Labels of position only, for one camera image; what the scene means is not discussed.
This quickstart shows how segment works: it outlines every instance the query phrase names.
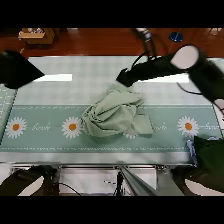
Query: crumpled cloth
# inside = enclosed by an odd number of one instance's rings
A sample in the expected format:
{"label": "crumpled cloth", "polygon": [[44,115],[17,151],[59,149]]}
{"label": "crumpled cloth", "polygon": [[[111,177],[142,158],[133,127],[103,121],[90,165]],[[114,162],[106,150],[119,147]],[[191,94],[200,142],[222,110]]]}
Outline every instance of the crumpled cloth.
{"label": "crumpled cloth", "polygon": [[143,103],[139,93],[117,83],[105,97],[88,107],[82,115],[83,131],[90,136],[106,137],[128,130],[152,134],[148,115],[137,114]]}

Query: robotic arm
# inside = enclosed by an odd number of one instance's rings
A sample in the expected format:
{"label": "robotic arm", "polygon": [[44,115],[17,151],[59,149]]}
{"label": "robotic arm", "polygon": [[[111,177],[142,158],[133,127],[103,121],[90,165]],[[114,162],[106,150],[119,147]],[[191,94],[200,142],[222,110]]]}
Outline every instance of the robotic arm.
{"label": "robotic arm", "polygon": [[[224,73],[207,60],[204,52],[194,45],[185,45],[173,54],[157,57],[149,31],[137,28],[134,32],[143,40],[146,51],[136,59],[130,70],[121,70],[117,81],[130,87],[139,80],[188,73],[201,92],[194,94],[203,95],[224,115]],[[147,42],[151,44],[153,56],[149,54]],[[147,55],[147,62],[135,64],[143,55]]]}

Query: wooden floor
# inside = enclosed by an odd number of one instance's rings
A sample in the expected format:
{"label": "wooden floor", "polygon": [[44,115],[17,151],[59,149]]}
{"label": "wooden floor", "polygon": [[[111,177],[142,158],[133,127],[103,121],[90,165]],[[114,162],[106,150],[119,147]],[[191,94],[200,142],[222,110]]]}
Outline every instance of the wooden floor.
{"label": "wooden floor", "polygon": [[[195,44],[208,57],[224,58],[224,29],[221,28],[151,28],[158,55],[177,50],[185,44]],[[169,40],[171,32],[179,31],[184,40],[175,43]],[[143,52],[141,41],[129,28],[62,28],[52,45],[25,45],[19,41],[19,30],[0,30],[0,51],[11,49],[29,56],[65,55],[140,55]]]}

